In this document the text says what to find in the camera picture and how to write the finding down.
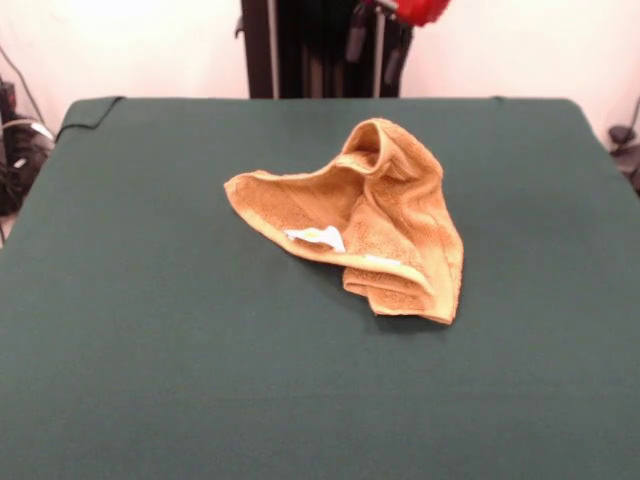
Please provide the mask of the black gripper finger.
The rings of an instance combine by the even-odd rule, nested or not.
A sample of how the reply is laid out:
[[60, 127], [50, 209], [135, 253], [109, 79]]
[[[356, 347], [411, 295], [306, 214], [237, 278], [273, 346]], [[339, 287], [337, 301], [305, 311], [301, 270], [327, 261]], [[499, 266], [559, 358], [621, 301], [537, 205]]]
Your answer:
[[360, 13], [354, 13], [351, 18], [346, 44], [345, 61], [357, 63], [360, 59], [363, 45], [366, 39], [365, 17]]
[[399, 23], [397, 34], [392, 42], [392, 49], [385, 69], [384, 82], [386, 84], [395, 84], [398, 82], [404, 68], [406, 50], [408, 46], [407, 42], [408, 27]]

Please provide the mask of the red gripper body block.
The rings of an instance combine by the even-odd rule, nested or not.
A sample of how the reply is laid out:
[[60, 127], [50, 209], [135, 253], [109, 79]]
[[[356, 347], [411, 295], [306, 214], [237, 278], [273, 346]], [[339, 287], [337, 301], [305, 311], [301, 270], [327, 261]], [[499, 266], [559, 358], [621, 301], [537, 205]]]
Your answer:
[[372, 0], [363, 1], [384, 16], [409, 26], [435, 23], [448, 8], [450, 0]]

